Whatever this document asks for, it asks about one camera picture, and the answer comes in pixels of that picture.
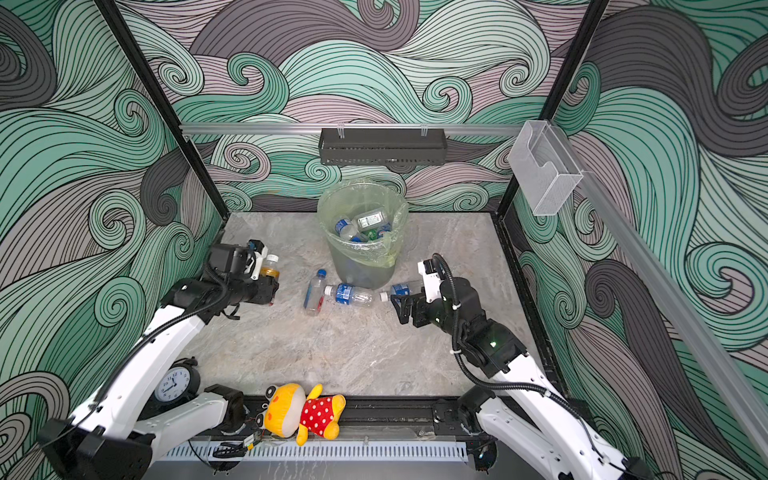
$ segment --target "swirl pattern wallpaper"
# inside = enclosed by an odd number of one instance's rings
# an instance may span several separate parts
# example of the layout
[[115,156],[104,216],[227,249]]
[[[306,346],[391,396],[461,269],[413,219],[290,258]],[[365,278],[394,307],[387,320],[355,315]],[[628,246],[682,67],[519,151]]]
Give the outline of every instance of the swirl pattern wallpaper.
[[92,0],[0,2],[0,476],[131,348],[221,218]]
[[[555,123],[768,402],[768,2],[609,10]],[[768,478],[577,189],[510,234],[564,380],[659,478]]]
[[[642,0],[622,0],[618,8]],[[118,0],[183,123],[520,124],[588,0]],[[441,167],[327,167],[319,136],[198,135],[231,210],[309,210],[340,180],[414,211],[495,210],[514,139],[459,136]]]

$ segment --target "robotic arm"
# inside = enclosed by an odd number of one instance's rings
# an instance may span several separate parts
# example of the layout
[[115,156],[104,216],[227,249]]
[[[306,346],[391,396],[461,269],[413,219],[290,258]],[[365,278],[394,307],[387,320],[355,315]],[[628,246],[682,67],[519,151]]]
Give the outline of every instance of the robotic arm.
[[[184,347],[214,316],[240,302],[268,303],[279,288],[260,276],[267,248],[215,244],[200,280],[179,280],[99,390],[67,420],[51,419],[38,444],[62,478],[138,479],[157,458],[206,429],[236,431],[245,419],[243,393],[214,385],[188,403],[138,421],[155,386]],[[235,312],[227,315],[237,319]]]
[[[547,479],[653,478],[640,458],[625,458],[568,405],[538,368],[520,340],[485,316],[477,290],[454,278],[441,256],[419,262],[422,292],[391,296],[400,323],[417,328],[433,324],[452,335],[459,367],[476,385],[461,399],[462,424],[504,442]],[[494,382],[475,377],[464,359]],[[533,420],[535,427],[496,397],[504,391]]]

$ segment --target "clock face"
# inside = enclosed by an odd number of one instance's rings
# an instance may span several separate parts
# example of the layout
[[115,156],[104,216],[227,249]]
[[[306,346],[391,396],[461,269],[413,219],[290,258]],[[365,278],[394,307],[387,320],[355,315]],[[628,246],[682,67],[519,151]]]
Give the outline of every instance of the clock face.
[[170,402],[179,398],[190,384],[190,372],[183,366],[177,366],[165,374],[160,385],[154,390],[154,398],[160,402]]

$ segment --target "yellow plush toy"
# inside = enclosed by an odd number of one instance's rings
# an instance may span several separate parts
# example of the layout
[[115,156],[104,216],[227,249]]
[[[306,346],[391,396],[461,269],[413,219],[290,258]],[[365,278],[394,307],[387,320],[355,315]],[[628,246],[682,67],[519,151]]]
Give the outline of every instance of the yellow plush toy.
[[320,398],[321,393],[322,385],[316,385],[307,397],[298,383],[271,386],[266,390],[270,404],[257,417],[257,424],[284,439],[299,429],[299,446],[304,445],[310,432],[333,440],[339,436],[339,416],[346,399],[343,395]]

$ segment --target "black vertical post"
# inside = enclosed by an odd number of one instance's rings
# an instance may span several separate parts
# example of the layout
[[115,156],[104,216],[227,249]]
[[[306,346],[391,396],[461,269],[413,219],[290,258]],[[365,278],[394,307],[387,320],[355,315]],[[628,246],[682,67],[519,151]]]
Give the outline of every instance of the black vertical post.
[[114,0],[94,0],[104,20],[112,30],[112,34],[118,40],[125,56],[133,66],[138,75],[141,83],[147,89],[147,93],[150,99],[154,103],[154,106],[160,112],[160,116],[165,121],[166,125],[170,129],[170,132],[174,136],[174,140],[179,145],[181,153],[186,157],[192,170],[195,172],[200,182],[203,184],[203,188],[208,193],[210,199],[214,202],[216,210],[219,215],[226,221],[230,212],[227,205],[224,203],[224,199],[221,197],[219,190],[216,188],[216,184],[208,174],[208,170],[205,168],[203,159],[197,152],[197,149],[191,141],[185,140],[184,135],[181,133],[181,121],[176,115],[176,111],[170,105],[170,102],[165,96],[163,89],[160,86],[160,82],[157,81],[152,69],[147,62],[147,59],[141,53],[139,44],[136,42],[131,30],[128,29],[128,25],[125,23],[123,15],[120,14],[120,9]]
[[[587,48],[592,41],[594,32],[598,29],[606,7],[608,7],[609,0],[591,0],[587,11],[584,13],[584,17],[581,20],[581,24],[576,31],[576,35],[571,40],[571,46],[568,48],[568,53],[565,55],[565,61],[563,66],[558,72],[558,76],[554,80],[552,90],[547,96],[547,101],[544,103],[544,107],[541,109],[541,113],[538,116],[539,120],[549,120],[554,118],[554,114],[558,110],[560,102],[565,96],[565,92],[571,85],[571,80],[576,75],[579,65],[581,65],[581,59],[587,54]],[[518,192],[520,187],[516,179],[512,178],[507,185],[507,190],[504,192],[502,201],[498,204],[496,213],[503,219],[504,215],[509,210],[512,204],[512,199]]]

